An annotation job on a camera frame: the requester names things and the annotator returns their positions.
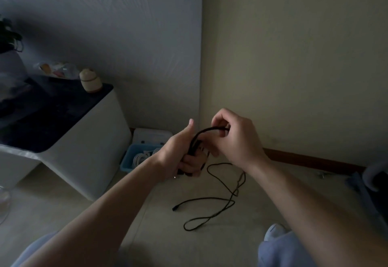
black countertop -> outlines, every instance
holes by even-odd
[[[48,86],[51,95],[35,87],[23,97],[13,100],[19,110],[27,107],[28,102],[41,101],[44,104],[37,111],[6,126],[4,123],[12,115],[0,117],[0,144],[35,153],[44,152],[113,89],[111,84],[104,83],[101,91],[87,93],[79,80],[56,78],[49,78]]]

shoe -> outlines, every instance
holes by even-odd
[[[271,225],[264,236],[264,241],[271,241],[287,233],[286,228],[278,223]]]

small jar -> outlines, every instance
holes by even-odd
[[[80,79],[86,92],[94,93],[102,89],[101,80],[92,69],[83,69],[80,72]]]

black cable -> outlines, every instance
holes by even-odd
[[[190,147],[189,147],[189,153],[190,155],[194,155],[196,149],[198,148],[199,144],[201,143],[200,140],[197,140],[197,137],[201,134],[201,133],[204,133],[204,132],[207,132],[207,131],[210,131],[210,130],[225,130],[225,131],[229,131],[229,128],[226,128],[226,127],[210,127],[210,128],[206,128],[204,130],[201,130],[200,132],[198,132],[194,138],[191,140],[191,143],[190,143]],[[229,187],[226,186],[226,184],[220,179],[218,178],[216,175],[212,174],[210,171],[209,171],[209,168],[211,166],[219,166],[219,165],[232,165],[232,163],[217,163],[217,164],[211,164],[209,166],[207,166],[206,168],[206,171],[213,177],[215,177],[219,182],[222,183],[223,186],[226,187],[226,189],[231,193],[230,195],[230,198],[229,199],[224,199],[224,198],[221,198],[221,197],[199,197],[199,198],[196,198],[196,199],[188,199],[186,201],[183,201],[181,202],[180,204],[174,206],[172,208],[173,211],[176,211],[179,206],[181,206],[182,204],[184,203],[187,203],[187,202],[191,202],[191,201],[199,201],[199,200],[202,200],[202,199],[218,199],[218,200],[221,200],[221,201],[227,201],[226,205],[218,212],[216,212],[215,214],[211,215],[211,216],[205,216],[205,217],[197,217],[197,218],[193,218],[193,219],[190,219],[188,221],[185,222],[185,224],[183,225],[183,228],[186,230],[186,231],[193,231],[193,230],[196,230],[198,228],[200,228],[202,225],[204,225],[206,222],[208,222],[210,219],[214,218],[214,217],[217,217],[218,215],[220,215],[223,211],[229,209],[230,207],[232,207],[234,204],[235,204],[235,201],[233,200],[233,197],[234,196],[238,196],[239,195],[239,188],[245,183],[246,181],[246,176],[245,176],[245,172],[242,172],[240,177],[239,177],[239,180],[237,181],[237,186],[235,188],[234,191],[231,191],[229,189]],[[202,220],[202,219],[206,219],[204,222],[202,222],[201,224],[197,225],[196,227],[194,228],[186,228],[186,224],[189,223],[189,222],[192,222],[192,221],[195,221],[195,220]]]

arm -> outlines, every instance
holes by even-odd
[[[23,266],[107,266],[113,263],[125,234],[144,200],[177,169],[200,172],[206,155],[185,155],[194,135],[191,120],[155,155],[121,179],[88,209],[34,253]]]
[[[317,265],[388,265],[387,242],[298,178],[276,168],[251,120],[222,109],[212,120],[212,126],[220,125],[230,125],[227,136],[207,133],[201,139],[262,186]]]

